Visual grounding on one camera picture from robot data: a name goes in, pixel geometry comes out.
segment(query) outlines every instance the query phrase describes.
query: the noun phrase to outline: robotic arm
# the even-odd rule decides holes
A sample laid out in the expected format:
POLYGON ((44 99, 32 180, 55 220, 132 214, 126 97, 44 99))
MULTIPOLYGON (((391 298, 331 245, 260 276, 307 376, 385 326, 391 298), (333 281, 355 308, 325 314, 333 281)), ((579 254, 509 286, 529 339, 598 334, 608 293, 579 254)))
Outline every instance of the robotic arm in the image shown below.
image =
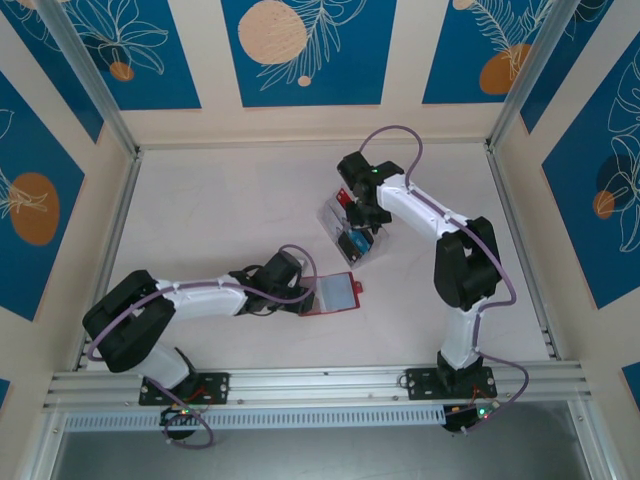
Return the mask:
POLYGON ((370 228, 375 233, 391 222, 393 214, 435 241, 434 283, 449 306, 437 377, 452 396, 466 397, 469 385, 482 375, 482 358, 474 349, 476 318, 480 307, 495 294, 501 277, 477 243, 456 224, 475 233, 499 259, 491 223, 483 217, 469 220, 447 209, 408 183, 404 171, 393 162, 373 167, 356 152, 338 164, 338 172, 356 197, 346 207, 353 228, 370 228))
POLYGON ((158 343, 167 325, 203 316, 255 314, 264 309, 306 313, 312 307, 314 295, 310 292, 295 301, 308 291, 299 285, 301 277, 301 263, 284 250, 264 266, 251 265, 217 279, 183 285, 155 280, 146 270, 137 270, 98 302, 82 323, 95 341, 133 304, 156 295, 109 331, 99 343, 98 351, 110 371, 143 375, 166 389, 177 388, 186 398, 193 393, 198 374, 180 350, 158 343))

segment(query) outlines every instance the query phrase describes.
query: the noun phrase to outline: white tabletop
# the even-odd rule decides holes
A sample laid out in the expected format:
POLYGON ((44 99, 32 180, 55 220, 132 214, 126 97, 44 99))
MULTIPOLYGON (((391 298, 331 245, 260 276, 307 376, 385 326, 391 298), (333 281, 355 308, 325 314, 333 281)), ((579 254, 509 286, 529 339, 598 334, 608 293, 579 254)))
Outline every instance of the white tabletop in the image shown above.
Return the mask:
MULTIPOLYGON (((341 184, 337 163, 357 147, 146 152, 111 287, 141 268, 167 280, 217 277, 265 263, 285 243, 308 249, 322 275, 348 270, 316 215, 341 184)), ((372 145, 365 155, 372 164, 393 160, 406 169, 415 152, 411 144, 372 145)), ((451 209, 494 225, 519 301, 487 313, 480 347, 512 360, 548 359, 483 147, 428 144, 413 180, 451 209)), ((433 363, 446 326, 433 286, 435 246, 400 220, 387 230, 387 252, 354 271, 364 286, 358 310, 201 318, 170 324, 162 341, 204 369, 433 363)), ((497 297, 507 297, 502 283, 497 297)))

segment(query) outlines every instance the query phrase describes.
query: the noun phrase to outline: wall decoration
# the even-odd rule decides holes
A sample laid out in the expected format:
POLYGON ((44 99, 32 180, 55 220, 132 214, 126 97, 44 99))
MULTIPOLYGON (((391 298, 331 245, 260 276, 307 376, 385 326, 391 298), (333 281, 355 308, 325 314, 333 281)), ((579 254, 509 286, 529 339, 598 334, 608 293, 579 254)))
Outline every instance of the wall decoration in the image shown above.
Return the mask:
POLYGON ((379 105, 395 0, 222 0, 244 107, 379 105))
POLYGON ((0 378, 0 413, 2 413, 2 406, 4 405, 5 398, 7 398, 9 394, 10 386, 11 383, 8 380, 0 378))
POLYGON ((55 40, 51 38, 42 19, 33 9, 33 4, 25 0, 1 0, 0 10, 56 87, 87 135, 94 143, 97 142, 104 120, 60 52, 55 40))
POLYGON ((598 308, 640 286, 640 35, 543 163, 598 308))
POLYGON ((613 0, 581 0, 520 110, 529 132, 533 131, 612 3, 613 0))
MULTIPOLYGON (((33 12, 31 2, 3 1, 33 12)), ((61 5, 122 110, 200 108, 167 0, 67 0, 61 5)), ((39 23, 31 21, 25 29, 56 51, 37 14, 32 18, 39 23)))
POLYGON ((83 179, 0 74, 0 307, 35 318, 83 179))
POLYGON ((423 103, 502 102, 554 0, 450 0, 423 103))

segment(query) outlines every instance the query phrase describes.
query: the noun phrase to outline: orange circle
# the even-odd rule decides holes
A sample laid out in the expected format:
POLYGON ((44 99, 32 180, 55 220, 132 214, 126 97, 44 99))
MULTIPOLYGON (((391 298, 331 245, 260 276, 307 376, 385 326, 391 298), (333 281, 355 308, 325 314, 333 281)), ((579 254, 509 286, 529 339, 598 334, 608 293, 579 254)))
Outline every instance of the orange circle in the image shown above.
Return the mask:
POLYGON ((482 91, 488 95, 509 93, 530 49, 531 45, 514 45, 508 51, 500 52, 489 60, 480 73, 482 91), (514 59, 515 75, 511 68, 512 59, 514 59))
POLYGON ((613 211, 615 210, 616 200, 613 197, 613 194, 603 190, 598 192, 596 197, 593 199, 593 211, 596 212, 596 215, 603 220, 606 220, 611 215, 613 215, 613 211))
POLYGON ((474 0, 453 0, 451 3, 456 10, 466 10, 473 5, 474 0))
POLYGON ((247 10, 238 23, 238 37, 249 58, 263 65, 289 62, 307 45, 304 21, 278 0, 262 0, 247 10))
POLYGON ((18 236, 32 245, 48 244, 60 221, 60 200, 53 183, 40 173, 23 173, 11 185, 9 199, 15 204, 10 215, 18 236))
POLYGON ((133 80, 133 68, 123 62, 113 62, 109 66, 109 72, 116 80, 121 82, 130 82, 133 80))

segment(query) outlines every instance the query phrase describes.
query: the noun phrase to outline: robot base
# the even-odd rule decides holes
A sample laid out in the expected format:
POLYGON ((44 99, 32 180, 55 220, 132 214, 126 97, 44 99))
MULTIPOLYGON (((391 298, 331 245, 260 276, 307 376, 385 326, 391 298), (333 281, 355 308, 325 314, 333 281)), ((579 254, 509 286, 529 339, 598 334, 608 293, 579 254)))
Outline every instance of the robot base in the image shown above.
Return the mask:
MULTIPOLYGON (((171 392, 189 405, 226 405, 229 392, 228 373, 192 373, 171 392)), ((138 403, 142 406, 172 405, 167 398, 145 377, 138 403)))
POLYGON ((482 366, 482 358, 462 370, 453 370, 438 352, 436 368, 410 368, 405 371, 409 400, 472 399, 476 390, 486 398, 496 398, 493 372, 482 366))

